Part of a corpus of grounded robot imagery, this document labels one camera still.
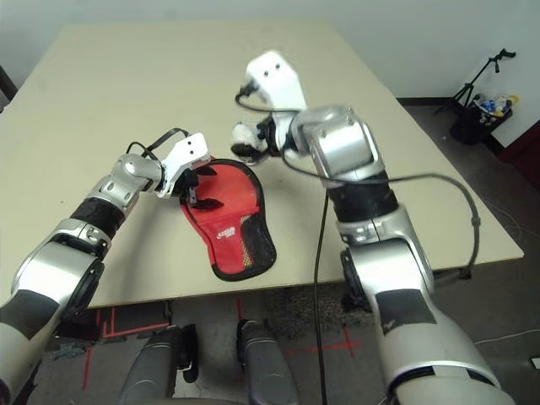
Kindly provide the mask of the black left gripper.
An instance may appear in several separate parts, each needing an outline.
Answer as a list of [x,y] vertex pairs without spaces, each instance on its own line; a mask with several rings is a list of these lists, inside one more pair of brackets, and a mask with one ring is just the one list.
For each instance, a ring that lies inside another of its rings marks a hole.
[[175,183],[175,195],[180,203],[189,203],[193,209],[212,210],[221,208],[223,203],[213,198],[199,199],[196,195],[198,176],[215,176],[216,171],[208,165],[198,167],[196,172],[186,169]]

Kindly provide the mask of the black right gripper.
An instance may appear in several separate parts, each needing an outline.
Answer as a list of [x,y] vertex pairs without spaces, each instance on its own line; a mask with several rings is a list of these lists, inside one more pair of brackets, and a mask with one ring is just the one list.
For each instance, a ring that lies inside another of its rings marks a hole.
[[267,116],[256,125],[256,137],[261,141],[257,148],[250,144],[234,143],[230,150],[234,155],[255,155],[256,157],[280,157],[281,152],[276,141],[276,124]]

